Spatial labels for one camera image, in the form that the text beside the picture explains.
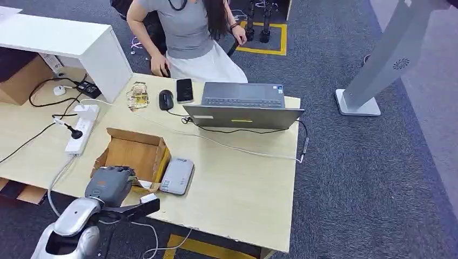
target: yellow sticker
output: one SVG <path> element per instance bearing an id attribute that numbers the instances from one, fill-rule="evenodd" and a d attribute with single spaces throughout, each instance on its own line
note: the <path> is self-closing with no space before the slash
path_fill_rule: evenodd
<path id="1" fill-rule="evenodd" d="M 231 120 L 232 122 L 253 122 L 252 120 Z"/>

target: necklace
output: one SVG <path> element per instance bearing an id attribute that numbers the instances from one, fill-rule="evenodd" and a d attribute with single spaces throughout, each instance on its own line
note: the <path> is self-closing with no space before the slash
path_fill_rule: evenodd
<path id="1" fill-rule="evenodd" d="M 169 4 L 170 4 L 170 6 L 172 7 L 173 10 L 175 10 L 175 11 L 181 11 L 181 10 L 183 10 L 183 9 L 185 8 L 185 6 L 186 6 L 186 4 L 187 4 L 187 0 L 183 0 L 183 4 L 181 4 L 181 7 L 180 7 L 180 8 L 176 8 L 176 7 L 172 4 L 172 2 L 171 2 L 170 0 L 169 0 Z"/>

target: white stand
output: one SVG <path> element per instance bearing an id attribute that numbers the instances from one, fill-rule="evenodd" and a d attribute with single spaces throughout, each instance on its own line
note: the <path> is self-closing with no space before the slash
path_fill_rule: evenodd
<path id="1" fill-rule="evenodd" d="M 75 59 L 112 103 L 132 77 L 113 28 L 32 15 L 0 20 L 0 46 Z"/>
<path id="2" fill-rule="evenodd" d="M 345 90 L 335 91 L 340 113 L 379 116 L 374 96 L 418 62 L 431 13 L 448 8 L 446 0 L 412 0 L 410 6 L 399 0 L 367 63 Z"/>
<path id="3" fill-rule="evenodd" d="M 370 98 L 365 104 L 357 108 L 349 108 L 345 103 L 344 89 L 335 90 L 335 97 L 339 103 L 340 113 L 350 116 L 380 116 L 380 109 L 375 98 Z"/>

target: metal stand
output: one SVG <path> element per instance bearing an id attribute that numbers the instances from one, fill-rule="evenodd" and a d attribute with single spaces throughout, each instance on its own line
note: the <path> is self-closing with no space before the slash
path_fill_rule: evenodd
<path id="1" fill-rule="evenodd" d="M 248 18 L 247 18 L 246 27 L 245 27 L 246 39 L 249 42 L 254 39 L 253 19 L 254 19 L 254 0 L 250 0 L 250 10 L 248 12 Z"/>
<path id="2" fill-rule="evenodd" d="M 259 35 L 259 41 L 268 43 L 271 37 L 270 19 L 272 15 L 272 0 L 266 0 L 266 7 L 264 8 L 264 28 Z"/>
<path id="3" fill-rule="evenodd" d="M 374 96 L 418 62 L 431 13 L 448 8 L 446 1 L 415 0 L 409 6 L 399 0 L 371 58 L 345 90 L 335 91 L 340 113 L 379 116 Z"/>

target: woman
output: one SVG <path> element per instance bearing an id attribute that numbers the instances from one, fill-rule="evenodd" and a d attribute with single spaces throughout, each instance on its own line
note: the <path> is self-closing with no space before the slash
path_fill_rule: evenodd
<path id="1" fill-rule="evenodd" d="M 143 19 L 157 10 L 164 28 L 167 53 L 164 57 L 146 32 Z M 246 83 L 242 71 L 215 40 L 232 30 L 240 45 L 245 30 L 235 22 L 226 0 L 133 0 L 127 22 L 151 55 L 156 76 L 197 81 Z"/>

